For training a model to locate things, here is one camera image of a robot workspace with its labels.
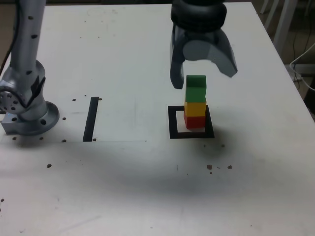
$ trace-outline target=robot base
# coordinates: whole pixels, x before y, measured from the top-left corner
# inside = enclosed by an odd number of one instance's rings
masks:
[[[36,120],[24,121],[17,115],[7,113],[2,121],[2,126],[8,135],[37,135],[42,134],[57,124],[59,120],[58,108],[51,102],[46,102],[47,113]]]

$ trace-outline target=table surface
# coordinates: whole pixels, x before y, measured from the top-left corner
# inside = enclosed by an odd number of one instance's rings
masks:
[[[252,4],[226,6],[238,73],[185,62],[207,76],[216,137],[181,140],[170,5],[46,7],[38,60],[61,119],[15,141],[0,130],[0,235],[315,234],[314,122]],[[84,143],[92,96],[97,141]]]

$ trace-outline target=black line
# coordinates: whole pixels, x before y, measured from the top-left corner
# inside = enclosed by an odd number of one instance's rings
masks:
[[[183,111],[184,106],[169,106],[168,107],[168,126],[170,139],[176,139],[177,137],[177,118],[176,111]]]
[[[99,97],[91,97],[89,113],[83,135],[84,142],[92,142]]]

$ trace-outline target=stacked blocks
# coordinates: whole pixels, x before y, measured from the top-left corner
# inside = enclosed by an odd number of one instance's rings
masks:
[[[204,75],[187,75],[184,119],[187,129],[203,128],[206,121],[207,82]]]

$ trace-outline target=wire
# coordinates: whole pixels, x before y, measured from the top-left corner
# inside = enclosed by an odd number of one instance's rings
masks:
[[[8,57],[10,55],[10,53],[12,52],[12,49],[13,49],[13,46],[16,42],[16,39],[18,37],[18,32],[19,32],[19,27],[20,27],[20,10],[21,10],[21,6],[20,6],[20,1],[19,0],[15,0],[15,5],[16,5],[16,27],[15,27],[15,32],[14,32],[14,36],[13,36],[13,40],[12,40],[12,43],[9,47],[9,50],[7,51],[5,57],[4,57],[4,60],[1,64],[1,67],[0,67],[0,76],[3,72],[3,69],[4,69],[4,66],[6,64],[6,61],[8,60]]]
[[[314,43],[306,52],[304,52],[301,56],[299,56],[297,59],[295,59],[293,62],[290,63],[289,67],[290,67],[290,69],[291,69],[294,73],[297,73],[297,72],[292,68],[292,64],[295,63],[297,60],[299,60],[299,59],[300,59],[302,56],[304,56],[306,53],[308,53],[309,50],[311,50],[312,47],[314,47],[314,46],[315,46],[315,43]],[[305,85],[306,85],[310,90],[315,91],[314,88],[310,87],[310,86],[306,83],[306,81],[304,80],[304,78],[303,78],[302,76],[301,76],[301,79],[302,79],[302,81],[305,83]]]
[[[310,37],[311,37],[311,34],[312,34],[312,24],[313,24],[312,23],[312,15],[311,15],[311,11],[309,11],[309,28],[310,28],[310,30],[309,30],[309,34],[308,34],[308,37],[307,37],[307,40],[306,40],[306,44],[305,44],[303,53],[305,53],[305,51],[306,51],[307,45],[309,43],[309,40],[310,40]],[[294,40],[293,40],[293,45],[292,45],[293,46],[293,58],[294,59],[295,59],[295,47],[294,47],[294,45],[295,45],[295,40],[296,40],[296,36],[297,36],[298,33],[299,33],[299,30],[297,30],[296,33],[295,33]],[[296,63],[294,63],[294,65],[293,65],[294,71],[296,71],[295,67],[296,67],[296,64],[298,62],[298,59],[296,59],[296,60],[297,60]],[[294,73],[293,82],[294,83],[296,83],[296,82],[298,83],[298,90],[299,90],[300,89],[300,82],[299,82],[299,80],[298,80],[298,78],[296,76],[296,72]]]

